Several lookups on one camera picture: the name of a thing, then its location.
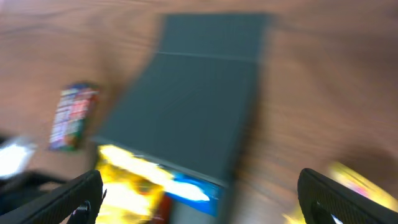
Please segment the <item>yellow Hacks candy bag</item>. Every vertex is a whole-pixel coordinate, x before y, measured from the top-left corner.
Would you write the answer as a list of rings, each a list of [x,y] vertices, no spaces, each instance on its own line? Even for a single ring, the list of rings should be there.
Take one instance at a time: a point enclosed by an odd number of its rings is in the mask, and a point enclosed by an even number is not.
[[[106,194],[96,223],[140,224],[154,217],[173,175],[112,144],[98,147],[96,170]]]

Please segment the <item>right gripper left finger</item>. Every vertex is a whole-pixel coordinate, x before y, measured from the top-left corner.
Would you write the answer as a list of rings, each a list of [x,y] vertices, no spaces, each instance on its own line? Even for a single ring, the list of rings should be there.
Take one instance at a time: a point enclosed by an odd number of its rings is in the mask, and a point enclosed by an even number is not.
[[[103,193],[98,170],[89,170],[65,184],[53,182],[40,186],[47,193],[15,210],[1,215],[1,223],[96,223]]]

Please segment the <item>dark green box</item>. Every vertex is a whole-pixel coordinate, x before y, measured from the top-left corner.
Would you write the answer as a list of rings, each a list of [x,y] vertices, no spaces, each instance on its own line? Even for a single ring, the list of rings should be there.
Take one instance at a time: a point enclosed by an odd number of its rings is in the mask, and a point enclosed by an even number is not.
[[[172,223],[229,222],[271,24],[265,13],[167,14],[153,58],[94,135],[215,186],[211,213],[177,202]]]

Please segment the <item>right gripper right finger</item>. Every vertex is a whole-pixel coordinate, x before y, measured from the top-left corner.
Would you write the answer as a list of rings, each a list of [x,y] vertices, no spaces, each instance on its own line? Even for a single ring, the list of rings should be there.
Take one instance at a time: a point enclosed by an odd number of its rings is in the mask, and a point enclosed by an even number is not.
[[[386,208],[313,169],[302,169],[298,201],[307,224],[397,224],[397,212]]]

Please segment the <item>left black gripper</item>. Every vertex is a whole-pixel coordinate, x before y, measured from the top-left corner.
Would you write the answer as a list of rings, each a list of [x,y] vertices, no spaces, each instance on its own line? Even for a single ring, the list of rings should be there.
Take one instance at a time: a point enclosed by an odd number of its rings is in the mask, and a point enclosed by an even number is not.
[[[37,171],[22,172],[1,179],[1,215],[46,194],[46,190],[39,188],[50,182],[65,184],[67,179]]]

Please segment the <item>blue Oreo cookie pack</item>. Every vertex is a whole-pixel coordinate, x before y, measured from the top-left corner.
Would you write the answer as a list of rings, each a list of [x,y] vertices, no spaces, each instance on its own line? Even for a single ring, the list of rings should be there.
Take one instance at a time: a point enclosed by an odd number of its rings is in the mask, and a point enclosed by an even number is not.
[[[212,216],[218,214],[223,189],[216,184],[175,172],[164,189],[169,197],[178,202]]]

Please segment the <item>red Hacks candy bag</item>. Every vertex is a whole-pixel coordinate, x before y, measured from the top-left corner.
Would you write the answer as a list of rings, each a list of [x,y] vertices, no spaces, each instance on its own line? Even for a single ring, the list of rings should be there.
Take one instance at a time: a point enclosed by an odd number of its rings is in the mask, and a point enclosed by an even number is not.
[[[152,224],[169,224],[172,199],[164,195],[152,219]]]

